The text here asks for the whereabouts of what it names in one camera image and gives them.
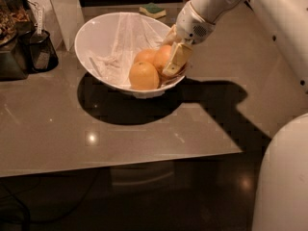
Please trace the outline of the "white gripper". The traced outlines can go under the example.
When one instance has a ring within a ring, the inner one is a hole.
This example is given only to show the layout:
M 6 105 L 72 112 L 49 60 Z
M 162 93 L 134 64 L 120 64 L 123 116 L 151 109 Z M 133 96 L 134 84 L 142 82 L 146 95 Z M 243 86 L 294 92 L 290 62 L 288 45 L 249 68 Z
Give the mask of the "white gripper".
M 215 29 L 213 2 L 193 0 L 178 14 L 176 25 L 168 31 L 162 45 L 172 45 L 162 73 L 166 77 L 178 75 L 192 55 L 191 44 L 203 42 Z M 177 35 L 185 42 L 178 42 Z

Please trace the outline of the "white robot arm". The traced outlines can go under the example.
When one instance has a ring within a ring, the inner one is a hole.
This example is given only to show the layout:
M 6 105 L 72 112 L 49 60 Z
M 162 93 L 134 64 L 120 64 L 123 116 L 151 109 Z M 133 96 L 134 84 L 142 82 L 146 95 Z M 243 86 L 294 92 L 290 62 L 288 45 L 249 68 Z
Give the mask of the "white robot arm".
M 172 46 L 163 74 L 175 76 L 206 40 L 223 14 L 245 1 L 266 30 L 269 44 L 307 90 L 308 0 L 190 0 L 165 43 Z M 308 231 L 308 115 L 284 125 L 264 154 L 256 191 L 252 231 Z

